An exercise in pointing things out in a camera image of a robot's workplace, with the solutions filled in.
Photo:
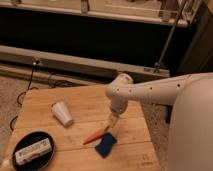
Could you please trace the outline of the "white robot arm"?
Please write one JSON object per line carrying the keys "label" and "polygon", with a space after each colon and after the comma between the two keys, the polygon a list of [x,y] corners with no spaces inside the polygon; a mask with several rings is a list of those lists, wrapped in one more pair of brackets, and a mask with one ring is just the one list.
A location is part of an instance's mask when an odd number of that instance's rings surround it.
{"label": "white robot arm", "polygon": [[106,88],[113,114],[130,100],[171,105],[167,171],[213,171],[213,73],[135,84],[127,74]]}

